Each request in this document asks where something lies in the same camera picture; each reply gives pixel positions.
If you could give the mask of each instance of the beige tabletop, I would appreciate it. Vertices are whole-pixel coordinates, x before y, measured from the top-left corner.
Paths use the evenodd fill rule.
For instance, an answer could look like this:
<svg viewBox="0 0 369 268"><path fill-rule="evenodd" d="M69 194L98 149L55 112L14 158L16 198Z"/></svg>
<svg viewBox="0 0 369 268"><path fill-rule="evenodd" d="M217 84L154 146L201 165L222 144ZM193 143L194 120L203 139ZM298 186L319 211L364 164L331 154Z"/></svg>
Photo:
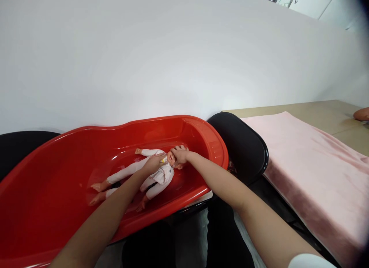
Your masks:
<svg viewBox="0 0 369 268"><path fill-rule="evenodd" d="M352 118L353 113L359 109L360 107L355 105L333 100L224 111L233 113L239 118L287 111L296 118L333 135L363 155L369 156L369 125Z"/></svg>

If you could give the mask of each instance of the red plastic baby bathtub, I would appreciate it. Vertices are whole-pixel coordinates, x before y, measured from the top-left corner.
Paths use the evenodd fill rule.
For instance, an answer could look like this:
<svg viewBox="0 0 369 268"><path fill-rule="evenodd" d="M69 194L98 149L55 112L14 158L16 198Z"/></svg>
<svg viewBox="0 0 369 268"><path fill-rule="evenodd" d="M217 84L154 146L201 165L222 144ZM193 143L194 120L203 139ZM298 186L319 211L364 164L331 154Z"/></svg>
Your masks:
<svg viewBox="0 0 369 268"><path fill-rule="evenodd" d="M228 165L216 130L192 116L130 122L117 127L83 127L43 144L0 183L0 267L45 267L96 207L89 188L137 157L136 148L169 151L175 145ZM191 166L176 170L170 185L137 213L137 194L112 242L118 241L206 194L208 186Z"/></svg>

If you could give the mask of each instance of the black chair backrest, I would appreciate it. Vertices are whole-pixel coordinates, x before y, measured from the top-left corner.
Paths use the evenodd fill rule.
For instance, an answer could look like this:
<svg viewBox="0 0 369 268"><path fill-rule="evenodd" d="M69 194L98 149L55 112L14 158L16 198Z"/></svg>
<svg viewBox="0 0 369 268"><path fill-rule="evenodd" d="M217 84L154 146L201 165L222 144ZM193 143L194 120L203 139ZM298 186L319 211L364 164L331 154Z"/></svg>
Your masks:
<svg viewBox="0 0 369 268"><path fill-rule="evenodd" d="M58 136L44 131L13 132L0 135L0 181L34 149Z"/></svg>
<svg viewBox="0 0 369 268"><path fill-rule="evenodd" d="M252 128L229 112L220 112L209 118L228 149L239 179L252 184L265 171L269 153L264 140Z"/></svg>

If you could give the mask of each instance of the pink changing mat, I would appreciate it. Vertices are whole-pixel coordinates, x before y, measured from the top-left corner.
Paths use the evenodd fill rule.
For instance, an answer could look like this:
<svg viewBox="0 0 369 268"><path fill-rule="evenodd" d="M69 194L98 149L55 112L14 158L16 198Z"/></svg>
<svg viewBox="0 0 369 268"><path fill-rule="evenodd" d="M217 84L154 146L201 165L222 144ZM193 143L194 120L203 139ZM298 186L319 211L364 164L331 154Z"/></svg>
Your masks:
<svg viewBox="0 0 369 268"><path fill-rule="evenodd" d="M369 158L288 112L242 120L267 144L267 179L336 260L352 266L368 238Z"/></svg>

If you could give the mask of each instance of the white onesie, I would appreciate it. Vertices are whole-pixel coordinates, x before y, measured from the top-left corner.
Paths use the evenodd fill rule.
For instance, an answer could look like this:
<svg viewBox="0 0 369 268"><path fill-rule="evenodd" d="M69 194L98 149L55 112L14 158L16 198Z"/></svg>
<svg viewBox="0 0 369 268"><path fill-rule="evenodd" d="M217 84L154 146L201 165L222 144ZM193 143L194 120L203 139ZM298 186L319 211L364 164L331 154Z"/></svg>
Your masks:
<svg viewBox="0 0 369 268"><path fill-rule="evenodd" d="M141 151L141 154L144 156L152 156L152 155L157 155L159 153L164 153L164 151L162 150L148 150L148 149L143 149ZM145 158L139 162L135 162L132 163L130 166L128 166L127 168L124 168L118 172L116 172L115 174L109 176L106 181L110 184L114 184L132 174L134 174L136 171L140 170L145 163L147 162L147 160L149 158ZM152 198L154 198L157 194L159 194L160 192L162 192L172 181L174 175L174 169L173 167L170 166L169 163L163 165L162 167L159 168L159 170L150 175L145 181L144 183L141 185L140 187L140 191L144 192L148 187L150 187L151 185L155 184L153 187L151 187L147 192L146 192L146 196L149 200L151 200ZM109 189L106 192L106 198L108 198L115 190L117 190L117 188L112 188Z"/></svg>

